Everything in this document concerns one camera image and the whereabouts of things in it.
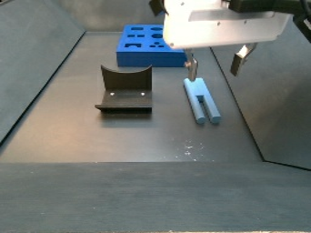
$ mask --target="gray wall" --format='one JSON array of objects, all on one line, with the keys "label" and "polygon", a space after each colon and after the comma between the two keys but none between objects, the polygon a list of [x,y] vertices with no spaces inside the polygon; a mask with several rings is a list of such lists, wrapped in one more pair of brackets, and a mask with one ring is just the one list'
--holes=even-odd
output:
[{"label": "gray wall", "polygon": [[0,5],[0,143],[83,34],[53,0]]},{"label": "gray wall", "polygon": [[87,31],[123,31],[125,24],[163,24],[150,0],[59,0]]},{"label": "gray wall", "polygon": [[265,159],[311,168],[311,45],[289,22],[280,39],[258,45],[234,77],[240,48],[213,50]]}]

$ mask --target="light blue stick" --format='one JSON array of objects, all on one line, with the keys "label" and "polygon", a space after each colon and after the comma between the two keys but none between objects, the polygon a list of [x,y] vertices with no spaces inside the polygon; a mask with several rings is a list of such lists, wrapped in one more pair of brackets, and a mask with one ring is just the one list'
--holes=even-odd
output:
[{"label": "light blue stick", "polygon": [[208,109],[210,115],[210,122],[213,124],[218,124],[222,120],[222,116],[216,102],[213,100],[213,97],[210,95],[210,90],[204,78],[197,78],[194,82],[192,82],[190,79],[186,78],[184,80],[184,84],[198,124],[206,123],[206,116],[202,110],[201,103],[204,103],[205,108]]}]

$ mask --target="black cable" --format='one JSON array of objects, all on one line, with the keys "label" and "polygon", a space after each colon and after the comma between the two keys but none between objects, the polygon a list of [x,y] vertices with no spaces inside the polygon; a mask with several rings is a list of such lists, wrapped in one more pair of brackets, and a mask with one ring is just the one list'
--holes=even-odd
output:
[{"label": "black cable", "polygon": [[302,4],[304,10],[305,10],[308,21],[311,24],[311,9],[309,7],[308,0],[301,0],[301,4]]}]

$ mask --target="blue shape sorter block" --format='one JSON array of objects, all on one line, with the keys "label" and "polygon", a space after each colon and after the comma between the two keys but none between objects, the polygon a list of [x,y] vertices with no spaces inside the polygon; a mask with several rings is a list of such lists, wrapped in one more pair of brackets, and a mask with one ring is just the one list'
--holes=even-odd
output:
[{"label": "blue shape sorter block", "polygon": [[189,95],[190,104],[198,124],[206,123],[206,116],[204,113],[201,103],[204,103],[204,106],[209,112],[210,122],[213,124],[220,124],[222,120],[222,116],[204,78],[198,77],[196,81],[190,81],[190,79],[186,78],[184,80],[184,85]]},{"label": "blue shape sorter block", "polygon": [[186,54],[163,39],[163,25],[126,25],[117,48],[119,66],[184,67]]}]

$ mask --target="black holder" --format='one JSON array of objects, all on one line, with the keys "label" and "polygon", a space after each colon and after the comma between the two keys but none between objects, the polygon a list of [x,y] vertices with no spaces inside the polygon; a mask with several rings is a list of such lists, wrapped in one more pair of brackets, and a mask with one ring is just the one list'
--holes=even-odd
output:
[{"label": "black holder", "polygon": [[121,73],[102,66],[106,87],[102,104],[95,107],[103,112],[150,113],[153,111],[153,67],[134,73]]},{"label": "black holder", "polygon": [[150,6],[155,16],[159,16],[163,13],[169,14],[169,11],[165,7],[165,0],[151,0]]}]

